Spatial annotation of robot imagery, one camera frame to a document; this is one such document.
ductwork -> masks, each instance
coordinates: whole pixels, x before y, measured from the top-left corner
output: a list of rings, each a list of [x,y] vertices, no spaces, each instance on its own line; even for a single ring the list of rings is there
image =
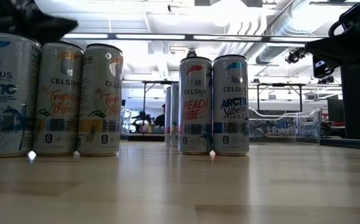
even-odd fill
[[[331,7],[310,5],[311,0],[294,0],[276,21],[266,30],[264,35],[289,36],[310,35],[325,22],[336,20],[340,12]],[[253,44],[247,51],[247,60],[256,57],[257,64],[269,64],[288,47],[274,47],[267,44]]]

person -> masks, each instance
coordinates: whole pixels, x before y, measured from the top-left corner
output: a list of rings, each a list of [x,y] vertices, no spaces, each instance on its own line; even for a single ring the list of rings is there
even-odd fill
[[[154,121],[154,124],[160,127],[165,126],[165,104],[162,105],[162,108],[163,108],[163,114],[157,116]]]

can lid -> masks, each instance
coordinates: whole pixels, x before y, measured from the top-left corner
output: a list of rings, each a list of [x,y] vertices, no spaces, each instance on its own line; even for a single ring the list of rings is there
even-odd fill
[[[105,46],[105,47],[111,47],[111,48],[113,48],[113,49],[117,49],[117,50],[119,50],[119,51],[123,54],[123,52],[122,52],[122,50],[121,50],[121,49],[119,49],[118,47],[115,47],[115,46],[109,45],[109,44],[89,44],[89,45],[87,45],[86,49],[87,49],[87,48],[89,48],[89,47],[91,47],[91,46]]]
[[[181,59],[180,63],[187,60],[187,59],[204,59],[204,60],[208,60],[210,63],[212,63],[212,61],[209,58],[205,58],[205,57],[188,57],[188,58],[183,58]]]
[[[82,49],[81,47],[77,46],[76,44],[69,43],[69,42],[65,42],[65,41],[61,41],[61,40],[48,41],[48,42],[47,42],[47,43],[45,43],[44,45],[46,45],[46,44],[53,44],[53,43],[68,44],[68,45],[71,45],[71,46],[77,47],[77,48],[79,48],[80,50],[82,50],[82,51],[83,51],[83,49]]]
[[[219,56],[219,57],[215,58],[215,61],[217,59],[224,58],[224,57],[241,57],[241,58],[246,60],[245,56],[243,56],[243,55],[222,55],[222,56]]]
[[[16,36],[18,36],[18,37],[23,37],[23,38],[29,39],[29,40],[31,40],[31,41],[33,41],[33,42],[36,42],[37,44],[39,44],[39,46],[41,46],[41,44],[39,43],[39,41],[33,39],[32,37],[28,37],[28,36],[26,36],[26,35],[17,34],[17,33],[15,33],[15,32],[0,32],[0,34],[9,34],[9,35],[16,35]]]

energy drink can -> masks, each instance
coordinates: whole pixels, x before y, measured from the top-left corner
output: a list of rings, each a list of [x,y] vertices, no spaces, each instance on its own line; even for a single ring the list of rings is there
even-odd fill
[[[33,150],[38,156],[76,151],[83,50],[66,42],[42,47]]]
[[[208,154],[212,150],[212,62],[189,57],[180,63],[179,151]]]
[[[78,152],[81,156],[114,156],[119,151],[122,51],[90,44],[83,58]]]
[[[172,101],[172,88],[166,88],[166,96],[165,96],[165,144],[170,146],[171,138],[170,138],[170,114],[171,114],[171,101]]]
[[[170,145],[178,147],[178,120],[179,120],[179,84],[172,84],[170,112]]]
[[[0,33],[0,157],[31,150],[39,60],[37,41]]]
[[[213,64],[213,150],[244,156],[249,152],[247,62],[241,55],[225,55]]]

celsius can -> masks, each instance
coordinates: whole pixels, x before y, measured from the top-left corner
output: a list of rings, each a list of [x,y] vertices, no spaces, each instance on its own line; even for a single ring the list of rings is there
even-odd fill
[[[178,147],[179,83],[172,84],[170,112],[170,145]]]
[[[165,143],[167,146],[170,146],[170,114],[171,114],[171,95],[172,88],[166,88],[166,96],[165,96]]]
[[[38,42],[0,33],[0,157],[31,150],[39,59]]]
[[[212,62],[189,57],[180,63],[179,151],[208,154],[212,150]]]
[[[216,154],[244,156],[249,152],[247,62],[225,55],[213,65],[213,150]]]
[[[78,152],[81,156],[114,156],[119,151],[122,51],[90,44],[83,58]]]
[[[83,50],[66,42],[42,47],[33,150],[38,156],[76,151]]]

